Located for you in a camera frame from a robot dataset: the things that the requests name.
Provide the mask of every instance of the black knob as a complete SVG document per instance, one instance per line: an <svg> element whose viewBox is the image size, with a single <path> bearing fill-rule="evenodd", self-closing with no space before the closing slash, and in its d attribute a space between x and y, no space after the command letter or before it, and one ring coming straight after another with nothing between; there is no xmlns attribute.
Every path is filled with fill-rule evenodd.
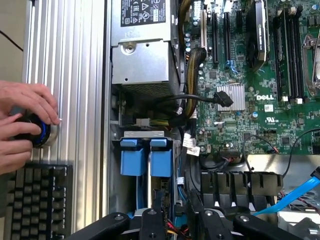
<svg viewBox="0 0 320 240"><path fill-rule="evenodd" d="M16 122L32 123L41 128L41 133L39 135L32 135L30 133L19 134L14 137L16 140L29 140L32 142L34 148L40 148L49 139L51 134L51 126L45 124L41 119L34 113L26 116L22 116L16 120Z"/></svg>

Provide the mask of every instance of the green circuit board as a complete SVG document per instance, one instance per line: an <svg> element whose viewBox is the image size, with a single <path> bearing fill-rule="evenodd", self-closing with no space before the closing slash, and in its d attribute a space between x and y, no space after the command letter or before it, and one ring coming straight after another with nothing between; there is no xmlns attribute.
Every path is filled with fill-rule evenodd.
<svg viewBox="0 0 320 240"><path fill-rule="evenodd" d="M309 27L308 17L320 15L320 10L311 11L316 4L315 0L291 0L292 6L302 5L303 12L300 18L301 44L307 34L318 35L320 25ZM268 22L276 16L279 0L268 0ZM200 18L201 1L195 1L190 12L190 22L185 32L191 33L190 48L201 45L201 37L193 36L194 22ZM244 138L249 135L259 135L270 141L280 154L289 154L295 139L307 130L320 127L320 94L313 96L304 85L304 93L308 102L304 104L289 104L278 101L277 78L275 71L275 46L272 25L269 27L270 52L268 62L257 72L252 72L246 61L246 14L247 0L215 1L208 5L208 9L218 15L218 57L219 64L214 64L210 55L199 71L198 92L205 97L212 97L217 87L226 85L244 85L245 110L219 111L217 105L199 102L197 107L197 145L201 147L201 154L216 151L241 152ZM236 27L236 11L242 11L243 30ZM224 46L223 14L230 13L230 55L234 60L237 73L226 69ZM212 28L207 25L207 46L212 46ZM311 61L304 71L313 69ZM264 142L251 138L247 143L251 154L265 154L271 148ZM320 146L320 136L317 133L305 135L296 147L294 154L319 154L313 146Z"/></svg>

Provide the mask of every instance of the keyboard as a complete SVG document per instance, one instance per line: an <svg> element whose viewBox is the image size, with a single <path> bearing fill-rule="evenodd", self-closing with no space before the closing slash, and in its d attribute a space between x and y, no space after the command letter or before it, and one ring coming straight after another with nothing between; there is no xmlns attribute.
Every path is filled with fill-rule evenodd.
<svg viewBox="0 0 320 240"><path fill-rule="evenodd" d="M3 240L61 240L71 234L73 169L28 163L8 181Z"/></svg>

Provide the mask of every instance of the warning label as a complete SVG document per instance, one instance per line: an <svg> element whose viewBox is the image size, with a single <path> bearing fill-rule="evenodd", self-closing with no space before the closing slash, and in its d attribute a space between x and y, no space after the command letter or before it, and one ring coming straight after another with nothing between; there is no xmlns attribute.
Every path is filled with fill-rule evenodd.
<svg viewBox="0 0 320 240"><path fill-rule="evenodd" d="M121 0L121 27L166 22L166 0Z"/></svg>

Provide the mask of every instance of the power supply unit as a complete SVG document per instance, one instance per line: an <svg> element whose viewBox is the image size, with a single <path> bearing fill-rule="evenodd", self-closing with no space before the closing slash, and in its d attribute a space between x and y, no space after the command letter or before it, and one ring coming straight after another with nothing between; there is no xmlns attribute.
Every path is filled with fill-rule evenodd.
<svg viewBox="0 0 320 240"><path fill-rule="evenodd" d="M180 90L177 3L112 1L112 84L142 96Z"/></svg>

